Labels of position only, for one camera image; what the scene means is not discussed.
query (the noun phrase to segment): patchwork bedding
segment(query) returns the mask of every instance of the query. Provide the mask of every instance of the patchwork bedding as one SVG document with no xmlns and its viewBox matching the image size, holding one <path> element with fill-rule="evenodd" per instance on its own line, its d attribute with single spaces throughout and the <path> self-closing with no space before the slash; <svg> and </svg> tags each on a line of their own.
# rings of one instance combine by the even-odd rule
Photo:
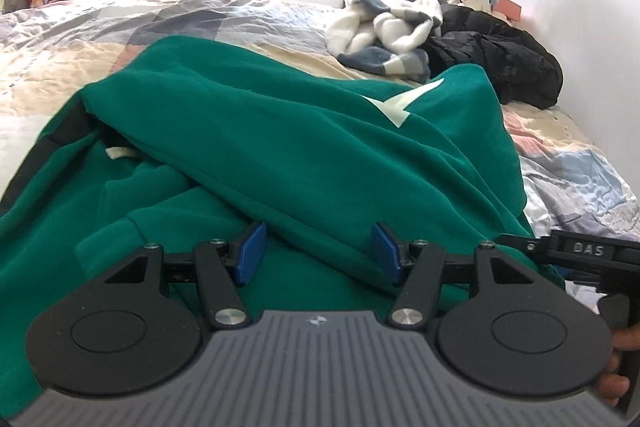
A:
<svg viewBox="0 0 640 427">
<path fill-rule="evenodd" d="M 326 50 L 324 24 L 333 10 L 266 0 L 85 0 L 0 16 L 0 193 L 76 90 L 164 36 L 243 46 L 319 76 L 365 78 Z M 503 113 L 536 235 L 562 229 L 640 241 L 638 200 L 567 115 L 523 103 Z"/>
</svg>

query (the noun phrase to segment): black puffer jacket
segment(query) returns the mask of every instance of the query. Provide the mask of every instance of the black puffer jacket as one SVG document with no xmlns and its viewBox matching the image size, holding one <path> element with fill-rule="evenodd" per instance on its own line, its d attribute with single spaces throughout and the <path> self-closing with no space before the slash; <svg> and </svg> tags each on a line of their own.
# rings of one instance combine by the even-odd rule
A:
<svg viewBox="0 0 640 427">
<path fill-rule="evenodd" d="M 513 100 L 546 109 L 558 102 L 562 69 L 529 33 L 484 12 L 443 5 L 442 36 L 421 47 L 431 76 L 456 64 L 482 66 L 500 103 Z"/>
</svg>

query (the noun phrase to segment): gray ribbed panel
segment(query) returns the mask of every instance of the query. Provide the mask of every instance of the gray ribbed panel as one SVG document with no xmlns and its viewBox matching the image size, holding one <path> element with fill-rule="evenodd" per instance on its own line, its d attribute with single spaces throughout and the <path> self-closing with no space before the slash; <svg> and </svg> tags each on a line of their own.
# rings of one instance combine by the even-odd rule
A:
<svg viewBox="0 0 640 427">
<path fill-rule="evenodd" d="M 313 320 L 321 315 L 325 321 Z M 266 312 L 213 335 L 148 393 L 89 401 L 47 391 L 14 427 L 622 427 L 591 393 L 553 402 L 493 396 L 443 366 L 417 333 L 371 312 Z"/>
</svg>

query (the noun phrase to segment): silver bolt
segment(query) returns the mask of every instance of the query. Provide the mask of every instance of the silver bolt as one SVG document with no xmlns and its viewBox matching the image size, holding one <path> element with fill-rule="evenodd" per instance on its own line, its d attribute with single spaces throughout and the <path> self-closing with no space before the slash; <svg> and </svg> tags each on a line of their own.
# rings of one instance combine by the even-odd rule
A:
<svg viewBox="0 0 640 427">
<path fill-rule="evenodd" d="M 422 314 L 413 308 L 400 308 L 391 314 L 393 322 L 404 326 L 415 326 L 422 322 L 423 318 Z"/>
<path fill-rule="evenodd" d="M 225 326 L 237 326 L 246 320 L 246 313 L 238 308 L 224 308 L 216 312 L 215 319 Z"/>
</svg>

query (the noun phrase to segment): white logo on green fabric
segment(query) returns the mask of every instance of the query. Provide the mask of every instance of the white logo on green fabric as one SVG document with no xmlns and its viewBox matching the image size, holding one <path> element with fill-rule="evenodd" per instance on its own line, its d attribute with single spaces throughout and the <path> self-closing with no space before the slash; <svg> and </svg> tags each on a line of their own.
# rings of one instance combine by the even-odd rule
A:
<svg viewBox="0 0 640 427">
<path fill-rule="evenodd" d="M 362 95 L 362 97 L 366 100 L 369 100 L 369 102 L 371 102 L 380 111 L 382 111 L 382 113 L 391 121 L 391 123 L 393 123 L 393 125 L 400 128 L 400 126 L 404 123 L 404 120 L 406 120 L 407 117 L 409 117 L 409 115 L 411 114 L 410 112 L 405 111 L 404 108 L 415 101 L 417 98 L 420 98 L 426 92 L 435 89 L 443 82 L 444 78 L 441 78 L 440 80 L 436 80 L 435 82 L 424 84 L 424 86 L 416 87 L 415 89 L 410 89 L 400 94 L 396 94 L 390 99 L 385 100 L 385 102 L 380 102 L 380 100 L 375 100 L 374 98 L 369 98 L 368 96 L 364 95 Z"/>
</svg>

